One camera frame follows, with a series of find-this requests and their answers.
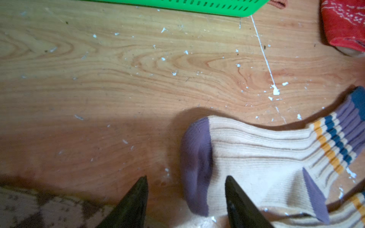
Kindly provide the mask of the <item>brown argyle sock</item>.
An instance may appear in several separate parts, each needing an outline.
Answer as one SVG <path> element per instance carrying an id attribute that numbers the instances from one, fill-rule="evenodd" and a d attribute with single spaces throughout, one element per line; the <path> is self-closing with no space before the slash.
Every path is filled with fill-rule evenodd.
<path id="1" fill-rule="evenodd" d="M 113 209 L 76 197 L 1 186 L 2 228 L 95 228 Z"/>

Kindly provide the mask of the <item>cream purple striped sock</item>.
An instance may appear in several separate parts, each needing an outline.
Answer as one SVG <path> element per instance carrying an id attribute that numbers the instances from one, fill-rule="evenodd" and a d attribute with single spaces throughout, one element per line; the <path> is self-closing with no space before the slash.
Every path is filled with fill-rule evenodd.
<path id="1" fill-rule="evenodd" d="M 301 186 L 293 191 L 276 190 L 259 199 L 258 192 L 246 193 L 258 208 L 283 208 L 305 213 L 304 217 L 286 217 L 270 221 L 273 228 L 363 228 L 365 226 L 365 194 L 357 193 L 336 211 L 328 212 L 326 197 L 315 186 Z M 208 191 L 207 197 L 186 199 L 192 213 L 204 217 L 228 216 L 225 190 Z"/>
<path id="2" fill-rule="evenodd" d="M 220 116 L 192 123 L 181 141 L 185 200 L 224 189 L 232 176 L 259 199 L 315 185 L 328 199 L 333 182 L 365 148 L 365 89 L 303 129 L 273 131 Z"/>

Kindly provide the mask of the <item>green plastic basket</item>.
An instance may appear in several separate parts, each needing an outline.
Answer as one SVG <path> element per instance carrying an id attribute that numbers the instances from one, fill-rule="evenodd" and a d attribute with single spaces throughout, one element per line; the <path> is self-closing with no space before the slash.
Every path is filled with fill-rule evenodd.
<path id="1" fill-rule="evenodd" d="M 128 4 L 213 14 L 229 17 L 248 17 L 262 8 L 265 0 L 100 0 L 101 2 Z"/>

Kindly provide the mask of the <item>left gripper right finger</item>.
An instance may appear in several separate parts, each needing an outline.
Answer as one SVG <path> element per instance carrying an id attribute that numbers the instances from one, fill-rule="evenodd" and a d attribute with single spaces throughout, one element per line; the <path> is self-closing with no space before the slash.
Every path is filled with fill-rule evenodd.
<path id="1" fill-rule="evenodd" d="M 232 176 L 225 181 L 229 223 L 232 228 L 272 228 Z"/>

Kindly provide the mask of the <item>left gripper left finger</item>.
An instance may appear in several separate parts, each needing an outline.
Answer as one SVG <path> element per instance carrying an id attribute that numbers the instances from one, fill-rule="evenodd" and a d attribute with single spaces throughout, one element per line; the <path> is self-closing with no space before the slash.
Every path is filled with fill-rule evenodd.
<path id="1" fill-rule="evenodd" d="M 147 177 L 140 177 L 98 228 L 143 228 L 148 201 Z"/>

